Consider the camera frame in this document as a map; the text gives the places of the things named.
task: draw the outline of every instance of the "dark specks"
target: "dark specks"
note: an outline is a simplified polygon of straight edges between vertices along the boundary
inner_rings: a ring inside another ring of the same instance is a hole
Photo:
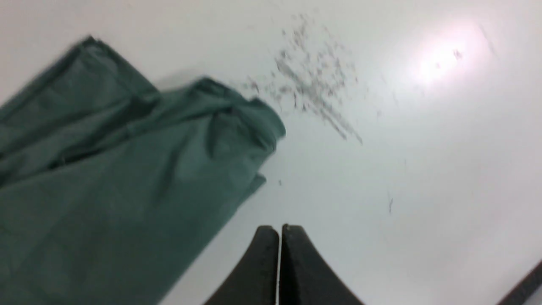
[[[454,49],[454,57],[456,60],[461,60],[463,59],[463,53],[459,52],[458,49]]]
[[[393,205],[393,198],[390,198],[390,192],[388,191],[388,210],[391,215],[391,206]]]

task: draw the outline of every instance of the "green fabric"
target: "green fabric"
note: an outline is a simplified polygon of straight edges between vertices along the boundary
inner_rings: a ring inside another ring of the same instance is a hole
[[[158,303],[284,134],[258,99],[160,93],[79,43],[0,109],[0,304]]]

